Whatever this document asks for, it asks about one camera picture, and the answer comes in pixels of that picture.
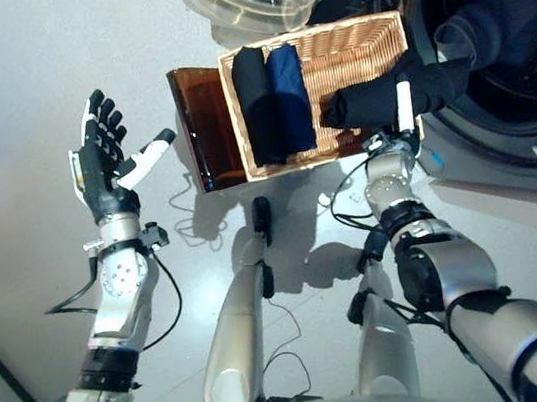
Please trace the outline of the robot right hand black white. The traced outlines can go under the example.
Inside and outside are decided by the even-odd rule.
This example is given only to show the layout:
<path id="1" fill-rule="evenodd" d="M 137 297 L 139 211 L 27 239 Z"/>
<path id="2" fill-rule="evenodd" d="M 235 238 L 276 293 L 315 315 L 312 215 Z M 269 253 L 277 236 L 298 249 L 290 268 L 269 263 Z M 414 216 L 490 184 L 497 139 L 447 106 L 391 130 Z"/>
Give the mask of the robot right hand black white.
<path id="1" fill-rule="evenodd" d="M 377 130 L 362 147 L 371 156 L 391 151 L 406 151 L 418 157 L 424 138 L 421 117 L 413 114 L 413 102 L 408 80 L 399 81 L 396 85 L 397 120 L 388 129 Z"/>

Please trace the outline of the robot left hand black white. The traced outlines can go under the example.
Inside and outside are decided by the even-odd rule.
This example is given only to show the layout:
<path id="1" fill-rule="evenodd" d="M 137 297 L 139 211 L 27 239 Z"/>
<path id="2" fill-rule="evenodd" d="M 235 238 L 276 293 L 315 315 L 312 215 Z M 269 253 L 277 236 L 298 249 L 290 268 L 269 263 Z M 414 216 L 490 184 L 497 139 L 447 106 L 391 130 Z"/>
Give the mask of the robot left hand black white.
<path id="1" fill-rule="evenodd" d="M 127 130 L 122 121 L 113 99 L 95 89 L 84 105 L 79 148 L 68 153 L 75 193 L 96 224 L 118 213 L 140 213 L 134 189 L 177 137 L 173 129 L 165 128 L 145 146 L 125 155 Z"/>

